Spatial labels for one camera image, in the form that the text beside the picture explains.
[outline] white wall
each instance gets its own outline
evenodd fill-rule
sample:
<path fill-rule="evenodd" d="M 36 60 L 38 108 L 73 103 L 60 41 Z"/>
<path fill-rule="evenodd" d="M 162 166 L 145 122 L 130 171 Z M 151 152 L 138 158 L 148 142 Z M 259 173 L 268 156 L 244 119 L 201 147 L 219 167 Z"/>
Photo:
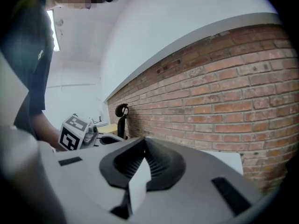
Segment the white wall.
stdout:
<path fill-rule="evenodd" d="M 45 93 L 44 114 L 60 129 L 73 113 L 99 120 L 102 114 L 100 66 L 93 63 L 61 61 L 54 53 Z"/>
<path fill-rule="evenodd" d="M 279 23 L 267 0 L 132 0 L 101 60 L 102 99 L 197 40 L 247 25 Z"/>

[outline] black rectangular strip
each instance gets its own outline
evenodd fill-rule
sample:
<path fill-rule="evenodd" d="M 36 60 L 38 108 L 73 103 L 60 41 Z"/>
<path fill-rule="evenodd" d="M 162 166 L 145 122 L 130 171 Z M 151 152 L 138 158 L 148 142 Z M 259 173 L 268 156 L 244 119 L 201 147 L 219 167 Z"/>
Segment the black rectangular strip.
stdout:
<path fill-rule="evenodd" d="M 212 183 L 220 192 L 235 215 L 239 215 L 251 206 L 225 177 L 216 177 L 212 179 Z"/>
<path fill-rule="evenodd" d="M 80 157 L 73 157 L 73 158 L 70 158 L 70 159 L 60 160 L 58 162 L 59 162 L 60 166 L 64 166 L 64 165 L 72 164 L 72 163 L 75 163 L 75 162 L 79 162 L 81 160 L 82 159 Z"/>

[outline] shirt logo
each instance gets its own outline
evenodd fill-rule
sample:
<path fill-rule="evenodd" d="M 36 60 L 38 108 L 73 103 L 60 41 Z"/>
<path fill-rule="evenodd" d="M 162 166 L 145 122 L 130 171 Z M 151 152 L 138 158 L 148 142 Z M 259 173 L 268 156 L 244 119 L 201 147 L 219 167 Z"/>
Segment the shirt logo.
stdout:
<path fill-rule="evenodd" d="M 43 50 L 41 50 L 41 52 L 38 54 L 38 60 L 41 59 L 42 53 L 43 53 Z"/>

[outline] fluorescent light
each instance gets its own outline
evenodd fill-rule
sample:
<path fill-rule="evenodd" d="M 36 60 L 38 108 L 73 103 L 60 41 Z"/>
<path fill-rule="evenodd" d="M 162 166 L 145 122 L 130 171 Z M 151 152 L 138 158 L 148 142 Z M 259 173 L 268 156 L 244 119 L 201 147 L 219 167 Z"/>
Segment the fluorescent light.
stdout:
<path fill-rule="evenodd" d="M 53 38 L 54 38 L 54 51 L 60 51 L 58 39 L 57 39 L 57 35 L 56 35 L 56 30 L 55 30 L 55 24 L 54 24 L 54 11 L 49 10 L 49 11 L 47 11 L 47 13 L 51 19 L 51 28 L 53 30 Z"/>

